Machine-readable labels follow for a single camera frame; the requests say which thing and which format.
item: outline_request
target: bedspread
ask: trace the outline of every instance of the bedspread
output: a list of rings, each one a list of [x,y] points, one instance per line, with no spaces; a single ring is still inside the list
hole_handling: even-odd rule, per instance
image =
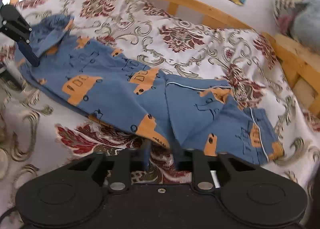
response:
[[[194,79],[225,78],[242,107],[266,110],[285,155],[264,168],[312,188],[320,158],[320,121],[300,108],[268,41],[254,30],[212,30],[172,18],[147,0],[24,0],[17,3],[31,24],[52,14],[75,16],[71,35],[89,36],[129,59],[166,74]],[[13,42],[0,36],[0,59],[14,59]],[[0,213],[14,206],[17,189],[29,179],[94,151],[117,154],[144,140],[97,124],[59,105],[25,84],[23,93],[2,81],[0,136]],[[174,170],[172,155],[153,146],[147,172],[133,172],[133,182],[183,183],[189,172]],[[18,228],[13,213],[3,228]]]

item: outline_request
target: wooden headboard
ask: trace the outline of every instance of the wooden headboard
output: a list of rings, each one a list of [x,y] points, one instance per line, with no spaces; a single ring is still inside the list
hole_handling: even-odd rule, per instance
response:
[[[177,13],[179,6],[185,6],[202,13],[201,24],[212,29],[236,28],[251,29],[238,19],[197,0],[165,0],[169,2],[167,12]],[[298,100],[313,114],[320,114],[320,56],[313,54],[299,43],[283,35],[263,34],[273,46],[287,78],[289,86]]]

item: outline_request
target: screw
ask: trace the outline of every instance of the screw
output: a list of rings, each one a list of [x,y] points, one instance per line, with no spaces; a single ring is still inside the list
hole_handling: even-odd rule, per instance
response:
[[[202,189],[202,190],[210,190],[210,189],[213,188],[213,184],[210,183],[210,182],[205,182],[205,181],[204,182],[200,182],[198,184],[198,188]]]
[[[165,193],[165,192],[166,192],[165,188],[158,188],[158,193]]]
[[[110,189],[112,189],[112,190],[123,190],[123,189],[125,189],[125,184],[122,183],[122,182],[113,182],[110,185]]]

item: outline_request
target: white piping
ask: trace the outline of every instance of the white piping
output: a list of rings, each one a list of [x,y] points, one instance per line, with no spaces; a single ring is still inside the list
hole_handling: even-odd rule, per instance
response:
[[[258,124],[256,123],[255,119],[253,118],[252,108],[250,108],[250,112],[251,112],[251,117],[252,117],[253,122],[256,124],[256,126],[257,126],[258,129],[259,129],[259,139],[260,139],[260,143],[261,143],[261,146],[262,146],[263,153],[264,153],[265,157],[267,158],[267,161],[269,162],[268,154],[266,153],[266,151],[264,150],[264,147],[263,147],[263,143],[262,143],[262,139],[261,139],[260,127],[258,126]]]
[[[166,85],[169,85],[169,84],[175,84],[175,85],[178,85],[180,87],[185,87],[185,88],[190,88],[190,89],[193,89],[193,90],[201,90],[201,91],[204,91],[204,90],[207,90],[209,88],[216,88],[216,87],[221,87],[221,88],[232,88],[230,86],[213,86],[213,87],[209,87],[209,88],[195,88],[195,87],[189,87],[189,86],[184,86],[184,85],[181,85],[177,82],[168,82]]]

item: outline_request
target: black cable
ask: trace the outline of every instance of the black cable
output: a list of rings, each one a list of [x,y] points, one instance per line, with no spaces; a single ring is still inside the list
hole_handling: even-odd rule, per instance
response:
[[[14,211],[16,211],[16,210],[17,210],[17,209],[16,209],[16,207],[14,206],[14,207],[8,209],[6,212],[4,212],[4,213],[2,214],[2,216],[0,216],[0,225],[1,225],[1,222],[2,222],[3,219],[5,219],[7,216],[9,216],[12,212],[14,212]]]

